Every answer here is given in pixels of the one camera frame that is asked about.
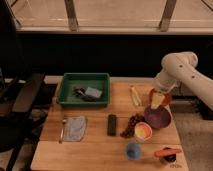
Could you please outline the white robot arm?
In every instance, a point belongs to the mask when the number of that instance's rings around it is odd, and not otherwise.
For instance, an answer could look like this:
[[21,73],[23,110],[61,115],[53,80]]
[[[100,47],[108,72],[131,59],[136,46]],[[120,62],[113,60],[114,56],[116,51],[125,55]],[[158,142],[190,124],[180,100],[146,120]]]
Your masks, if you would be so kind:
[[194,52],[167,54],[161,60],[162,70],[154,78],[154,89],[166,94],[180,81],[213,110],[213,80],[198,72],[197,64],[198,57]]

